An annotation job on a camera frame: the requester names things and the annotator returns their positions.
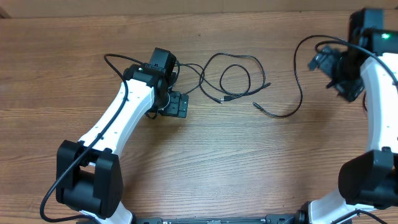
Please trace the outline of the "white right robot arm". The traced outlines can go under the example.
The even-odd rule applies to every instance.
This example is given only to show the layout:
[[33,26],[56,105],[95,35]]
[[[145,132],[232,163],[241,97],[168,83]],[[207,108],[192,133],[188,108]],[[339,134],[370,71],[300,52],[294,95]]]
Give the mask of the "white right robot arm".
[[286,223],[351,223],[354,216],[397,206],[397,32],[384,28],[382,9],[350,15],[348,40],[326,37],[310,70],[330,78],[346,101],[364,95],[368,143],[340,169],[337,188],[307,202]]

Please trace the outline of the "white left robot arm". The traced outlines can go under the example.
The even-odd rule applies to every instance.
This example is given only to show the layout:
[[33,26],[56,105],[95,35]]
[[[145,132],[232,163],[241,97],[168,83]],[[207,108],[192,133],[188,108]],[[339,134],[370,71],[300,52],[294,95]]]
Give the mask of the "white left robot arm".
[[77,141],[57,151],[57,179],[50,189],[58,203],[79,212],[79,222],[134,223],[122,203],[124,184],[119,158],[139,120],[158,115],[185,118],[188,95],[172,89],[177,58],[155,48],[147,63],[133,60],[119,72],[118,95],[99,121]]

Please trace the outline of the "black USB cable silver plug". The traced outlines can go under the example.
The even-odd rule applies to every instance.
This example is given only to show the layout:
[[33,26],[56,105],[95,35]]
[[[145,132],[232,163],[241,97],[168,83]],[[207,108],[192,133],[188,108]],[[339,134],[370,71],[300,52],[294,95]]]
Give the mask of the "black USB cable silver plug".
[[261,105],[259,105],[258,103],[253,102],[252,104],[253,104],[253,106],[255,108],[257,108],[259,111],[262,111],[264,114],[266,114],[267,116],[270,116],[271,118],[278,118],[278,119],[288,118],[288,117],[292,116],[293,114],[295,114],[300,109],[300,107],[302,105],[302,101],[303,101],[303,90],[302,90],[302,87],[301,87],[301,84],[300,84],[300,81],[299,81],[299,77],[298,77],[298,73],[297,73],[297,52],[298,52],[300,46],[304,42],[306,42],[306,41],[308,41],[310,39],[314,39],[314,38],[327,38],[327,39],[331,39],[331,40],[337,40],[337,41],[340,41],[340,42],[345,42],[344,39],[341,39],[341,38],[338,38],[338,37],[333,37],[333,36],[330,36],[330,35],[317,34],[317,35],[310,35],[310,36],[302,39],[297,44],[297,46],[295,48],[295,51],[294,51],[294,56],[293,56],[294,76],[295,76],[295,80],[296,80],[296,83],[297,83],[297,86],[298,86],[298,90],[299,90],[299,93],[300,93],[300,101],[299,101],[297,107],[292,112],[289,112],[287,114],[274,114],[274,113],[271,113],[271,112],[267,111],[265,108],[263,108]]

